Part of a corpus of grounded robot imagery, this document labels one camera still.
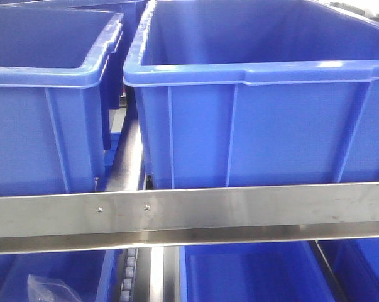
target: stainless steel rail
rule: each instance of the stainless steel rail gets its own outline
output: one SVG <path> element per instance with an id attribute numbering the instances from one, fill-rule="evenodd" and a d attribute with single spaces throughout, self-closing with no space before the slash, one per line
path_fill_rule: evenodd
<path id="1" fill-rule="evenodd" d="M 379 236 L 379 182 L 0 198 L 0 252 Z"/>

